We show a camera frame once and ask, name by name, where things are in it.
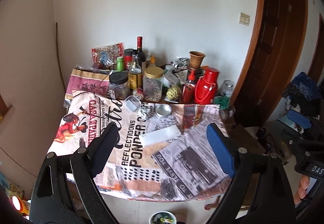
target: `light switch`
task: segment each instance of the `light switch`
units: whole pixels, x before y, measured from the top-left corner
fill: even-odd
[[[250,16],[241,12],[239,23],[249,26],[250,25]]]

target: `green fruit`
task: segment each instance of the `green fruit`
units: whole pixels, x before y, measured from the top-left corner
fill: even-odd
[[[171,100],[177,100],[180,95],[180,88],[178,86],[172,86],[168,91],[166,92],[166,96]]]

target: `red sauce bottle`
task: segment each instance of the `red sauce bottle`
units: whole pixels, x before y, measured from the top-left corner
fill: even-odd
[[[183,86],[183,91],[182,91],[182,103],[187,104],[191,103],[193,94],[195,92],[195,71],[192,70],[191,73],[188,76],[187,82]]]

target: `bolt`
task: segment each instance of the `bolt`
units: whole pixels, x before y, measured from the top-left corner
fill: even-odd
[[[46,157],[47,157],[47,158],[52,158],[54,155],[55,155],[54,152],[49,152],[49,153],[46,155]]]
[[[272,158],[278,158],[278,154],[275,153],[275,152],[272,152],[272,153],[270,154],[270,156],[271,156]]]
[[[246,150],[246,148],[244,148],[244,147],[240,147],[240,148],[239,148],[239,152],[240,152],[241,154],[246,154],[246,153],[247,153],[247,150]]]
[[[84,146],[79,147],[78,153],[83,154],[86,151],[86,148]]]

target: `blue gripper pad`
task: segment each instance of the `blue gripper pad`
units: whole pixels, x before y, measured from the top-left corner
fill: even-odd
[[[232,155],[234,150],[228,145],[232,144],[230,143],[232,140],[225,137],[216,124],[208,125],[206,134],[207,140],[213,149],[223,172],[233,178],[236,173],[234,168],[234,157]]]
[[[292,120],[294,123],[300,125],[304,129],[312,127],[311,121],[295,110],[289,110],[287,117],[289,120]]]

